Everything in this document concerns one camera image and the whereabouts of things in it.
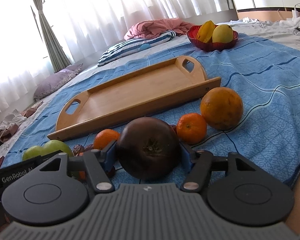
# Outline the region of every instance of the pink cloth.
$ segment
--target pink cloth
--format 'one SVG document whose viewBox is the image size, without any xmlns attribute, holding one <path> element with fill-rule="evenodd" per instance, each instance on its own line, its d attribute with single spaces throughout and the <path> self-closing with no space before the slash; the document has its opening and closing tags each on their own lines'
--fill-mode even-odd
<svg viewBox="0 0 300 240">
<path fill-rule="evenodd" d="M 132 26 L 124 36 L 124 39 L 153 39 L 165 31 L 175 31 L 177 34 L 183 35 L 186 34 L 192 26 L 192 23 L 184 22 L 179 18 L 144 21 Z"/>
</svg>

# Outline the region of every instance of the blue blanket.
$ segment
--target blue blanket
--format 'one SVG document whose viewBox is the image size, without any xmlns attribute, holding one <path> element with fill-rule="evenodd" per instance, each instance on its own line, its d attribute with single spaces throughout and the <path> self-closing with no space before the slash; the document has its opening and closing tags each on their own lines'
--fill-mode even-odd
<svg viewBox="0 0 300 240">
<path fill-rule="evenodd" d="M 239 34 L 233 49 L 205 53 L 190 43 L 184 43 L 133 60 L 115 69 L 104 70 L 61 91 L 37 119 L 23 132 L 7 154 L 3 167 L 20 162 L 23 152 L 32 145 L 43 145 L 47 134 L 55 130 L 58 114 L 64 104 L 81 91 L 131 71 L 173 57 L 189 55 L 196 58 L 209 77 L 221 76 L 222 86 L 234 89 L 242 98 L 244 113 L 240 125 L 231 132 L 220 132 L 208 127 L 207 136 L 194 149 L 205 149 L 214 155 L 226 156 L 237 151 L 255 164 L 291 186 L 300 171 L 300 51 L 260 37 Z M 200 99 L 180 107 L 156 114 L 154 117 L 176 124 L 185 113 L 200 112 Z M 123 126 L 115 128 L 118 132 Z M 88 145 L 95 134 L 67 141 Z M 149 183 L 133 178 L 116 164 L 112 179 L 117 188 L 120 183 Z M 176 167 L 160 181 L 183 181 L 185 172 Z M 213 174 L 217 179 L 220 174 Z"/>
</svg>

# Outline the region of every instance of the green curtain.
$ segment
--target green curtain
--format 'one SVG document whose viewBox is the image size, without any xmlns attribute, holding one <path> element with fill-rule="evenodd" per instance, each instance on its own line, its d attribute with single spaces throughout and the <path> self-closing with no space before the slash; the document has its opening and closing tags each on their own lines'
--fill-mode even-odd
<svg viewBox="0 0 300 240">
<path fill-rule="evenodd" d="M 64 69 L 70 65 L 69 59 L 66 57 L 56 36 L 54 35 L 46 17 L 42 11 L 42 0 L 33 0 L 35 7 L 39 12 L 39 21 L 42 28 L 44 42 L 46 43 L 51 64 L 55 72 Z"/>
</svg>

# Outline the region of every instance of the striped pillow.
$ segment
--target striped pillow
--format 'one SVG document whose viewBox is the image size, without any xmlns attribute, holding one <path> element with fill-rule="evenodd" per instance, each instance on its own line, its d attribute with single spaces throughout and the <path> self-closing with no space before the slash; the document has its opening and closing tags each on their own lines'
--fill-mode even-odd
<svg viewBox="0 0 300 240">
<path fill-rule="evenodd" d="M 98 66 L 103 66 L 111 61 L 140 51 L 143 44 L 149 44 L 151 47 L 171 41 L 177 34 L 174 31 L 166 31 L 154 39 L 133 38 L 120 42 L 107 49 L 98 61 Z"/>
</svg>

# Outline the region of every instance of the gray gripper base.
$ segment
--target gray gripper base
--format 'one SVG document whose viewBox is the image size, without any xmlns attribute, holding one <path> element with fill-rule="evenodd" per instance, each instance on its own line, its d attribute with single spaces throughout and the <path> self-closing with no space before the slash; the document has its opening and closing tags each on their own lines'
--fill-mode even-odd
<svg viewBox="0 0 300 240">
<path fill-rule="evenodd" d="M 197 193 L 173 183 L 121 184 L 96 195 L 84 212 L 63 224 L 30 227 L 11 223 L 3 240 L 296 240 L 278 223 L 263 228 L 231 224 L 215 215 Z"/>
</svg>

